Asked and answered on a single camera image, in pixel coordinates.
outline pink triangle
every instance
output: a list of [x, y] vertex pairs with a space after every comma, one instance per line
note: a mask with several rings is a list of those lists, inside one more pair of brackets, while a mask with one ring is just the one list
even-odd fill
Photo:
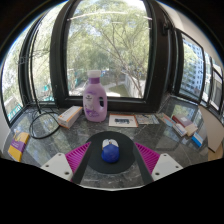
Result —
[[84, 157], [89, 145], [91, 142], [87, 142], [84, 145], [81, 145], [72, 151], [65, 154], [65, 157], [68, 161], [68, 164], [70, 165], [72, 172], [74, 173], [79, 166], [80, 162], [82, 161], [82, 158]]
[[149, 149], [147, 147], [145, 147], [144, 145], [141, 145], [137, 142], [135, 142], [135, 145], [137, 146], [142, 159], [145, 162], [145, 165], [148, 169], [148, 171], [150, 172], [150, 174], [152, 174], [152, 171], [157, 163], [157, 161], [159, 160], [160, 154], [158, 154], [157, 152], [153, 151], [152, 149]]

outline bottle cap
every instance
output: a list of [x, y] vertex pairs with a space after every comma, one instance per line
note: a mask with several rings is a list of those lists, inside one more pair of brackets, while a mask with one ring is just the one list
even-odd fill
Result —
[[87, 71], [89, 78], [99, 78], [101, 75], [101, 70], [89, 70]]

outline wall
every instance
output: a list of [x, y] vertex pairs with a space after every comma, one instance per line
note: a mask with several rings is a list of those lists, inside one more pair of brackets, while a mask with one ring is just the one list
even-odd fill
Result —
[[198, 107], [207, 131], [208, 147], [215, 152], [224, 138], [224, 127], [211, 112], [200, 105]]
[[6, 123], [5, 116], [2, 111], [2, 104], [0, 101], [0, 150], [3, 152], [6, 137], [10, 132], [9, 126]]
[[181, 12], [174, 10], [173, 8], [161, 2], [158, 2], [158, 3], [169, 14], [175, 27], [182, 30], [183, 32], [188, 34], [190, 37], [192, 37], [195, 41], [197, 41], [204, 48], [204, 51], [207, 52], [213, 59], [215, 59], [215, 61], [222, 68], [222, 70], [224, 70], [223, 69], [224, 64], [221, 58], [219, 57], [213, 44], [207, 38], [207, 36], [203, 33], [203, 31], [196, 24], [194, 24], [194, 22], [190, 18], [186, 17]]

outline bottle label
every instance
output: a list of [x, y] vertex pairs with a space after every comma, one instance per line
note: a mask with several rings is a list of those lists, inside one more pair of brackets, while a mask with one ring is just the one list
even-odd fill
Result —
[[84, 110], [85, 110], [86, 114], [89, 115], [90, 117], [98, 117], [99, 116], [99, 114], [94, 110], [94, 105], [93, 105], [94, 95], [90, 92], [87, 92], [83, 98]]

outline book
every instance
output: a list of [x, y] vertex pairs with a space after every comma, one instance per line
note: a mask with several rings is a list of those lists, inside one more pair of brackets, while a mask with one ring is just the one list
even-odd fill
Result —
[[184, 128], [193, 123], [191, 120], [189, 120], [186, 116], [182, 114], [173, 115], [172, 120], [178, 124], [181, 124]]
[[203, 139], [202, 137], [195, 132], [194, 135], [191, 138], [199, 147], [201, 147], [202, 143], [203, 143]]
[[198, 130], [198, 127], [194, 123], [192, 123], [186, 126], [185, 130], [187, 131], [187, 136], [192, 136]]
[[26, 132], [16, 131], [8, 149], [8, 154], [13, 160], [17, 162], [21, 161], [22, 154], [29, 140], [29, 137], [30, 135]]
[[185, 130], [185, 128], [181, 125], [181, 124], [174, 124], [173, 128], [177, 131], [177, 133], [183, 137], [184, 135], [187, 134], [187, 131]]

